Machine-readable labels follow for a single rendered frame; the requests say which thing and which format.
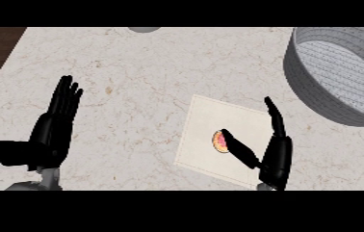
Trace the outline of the grey woven basket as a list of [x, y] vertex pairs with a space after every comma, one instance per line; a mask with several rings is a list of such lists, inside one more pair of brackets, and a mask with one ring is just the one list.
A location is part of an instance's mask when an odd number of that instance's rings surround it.
[[364, 127], [364, 27], [296, 27], [283, 70], [307, 106], [329, 120]]

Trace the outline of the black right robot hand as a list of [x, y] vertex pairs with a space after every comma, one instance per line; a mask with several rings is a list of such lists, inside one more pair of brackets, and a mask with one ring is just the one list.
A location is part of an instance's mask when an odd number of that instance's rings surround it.
[[253, 150], [237, 140], [227, 129], [222, 129], [228, 150], [237, 159], [250, 167], [259, 168], [261, 183], [268, 184], [274, 190], [286, 189], [293, 157], [293, 141], [286, 134], [283, 116], [271, 98], [265, 97], [270, 115], [272, 118], [272, 137], [259, 160]]

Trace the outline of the grey rounded object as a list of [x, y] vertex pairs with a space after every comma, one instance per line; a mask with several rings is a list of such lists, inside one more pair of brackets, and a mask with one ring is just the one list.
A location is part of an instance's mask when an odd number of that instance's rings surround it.
[[151, 33], [157, 31], [162, 27], [127, 27], [135, 33]]

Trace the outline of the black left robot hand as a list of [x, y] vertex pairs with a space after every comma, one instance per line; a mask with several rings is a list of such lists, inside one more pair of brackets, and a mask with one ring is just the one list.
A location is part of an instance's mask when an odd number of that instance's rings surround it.
[[58, 168], [64, 162], [73, 136], [73, 122], [83, 90], [73, 76], [62, 76], [48, 111], [40, 115], [27, 142], [0, 141], [0, 164], [28, 166], [28, 170]]

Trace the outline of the white cloth placemat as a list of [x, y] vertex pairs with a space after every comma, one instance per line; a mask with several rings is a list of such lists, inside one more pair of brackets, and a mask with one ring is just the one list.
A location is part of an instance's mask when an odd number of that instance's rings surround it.
[[231, 153], [213, 147], [221, 129], [230, 130], [258, 158], [264, 157], [274, 133], [270, 113], [194, 95], [175, 164], [255, 190], [259, 169], [250, 169]]

